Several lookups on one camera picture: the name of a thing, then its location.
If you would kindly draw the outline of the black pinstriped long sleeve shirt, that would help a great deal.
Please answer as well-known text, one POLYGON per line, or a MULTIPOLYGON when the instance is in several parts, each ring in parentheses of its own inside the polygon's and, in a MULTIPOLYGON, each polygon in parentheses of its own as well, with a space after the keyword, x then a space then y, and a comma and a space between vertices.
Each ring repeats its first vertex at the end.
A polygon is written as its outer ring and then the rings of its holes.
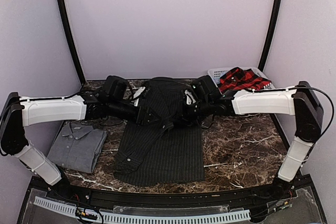
POLYGON ((165 77, 143 85, 139 105, 153 109, 161 121, 148 126, 127 123, 114 157, 114 177, 136 186, 204 181, 202 130, 177 120, 189 87, 165 77))

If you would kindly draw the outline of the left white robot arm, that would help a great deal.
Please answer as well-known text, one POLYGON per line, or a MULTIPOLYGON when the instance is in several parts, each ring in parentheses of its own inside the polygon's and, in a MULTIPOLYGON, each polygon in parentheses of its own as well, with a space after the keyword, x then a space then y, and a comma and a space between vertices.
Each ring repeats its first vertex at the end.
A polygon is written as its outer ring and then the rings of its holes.
POLYGON ((91 93, 68 97, 29 98, 17 92, 8 95, 1 112, 1 155, 11 155, 37 173, 63 201, 74 197, 67 178, 41 151, 26 138, 25 128, 34 124, 64 120, 88 121, 115 116, 138 125, 152 125, 160 116, 152 109, 133 104, 99 101, 91 93))

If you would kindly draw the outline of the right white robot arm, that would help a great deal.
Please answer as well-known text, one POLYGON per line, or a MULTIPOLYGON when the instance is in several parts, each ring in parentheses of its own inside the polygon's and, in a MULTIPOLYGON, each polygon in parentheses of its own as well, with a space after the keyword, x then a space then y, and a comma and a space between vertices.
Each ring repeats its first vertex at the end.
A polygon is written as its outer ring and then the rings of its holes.
POLYGON ((306 81, 279 89, 243 89, 220 92, 217 85, 204 79, 191 84, 186 94, 180 119, 198 122, 207 116, 236 116, 245 114, 284 114, 294 116, 296 131, 287 154, 278 169, 268 195, 273 200, 287 193, 297 172, 306 162, 316 142, 327 131, 323 127, 324 110, 313 88, 306 81))

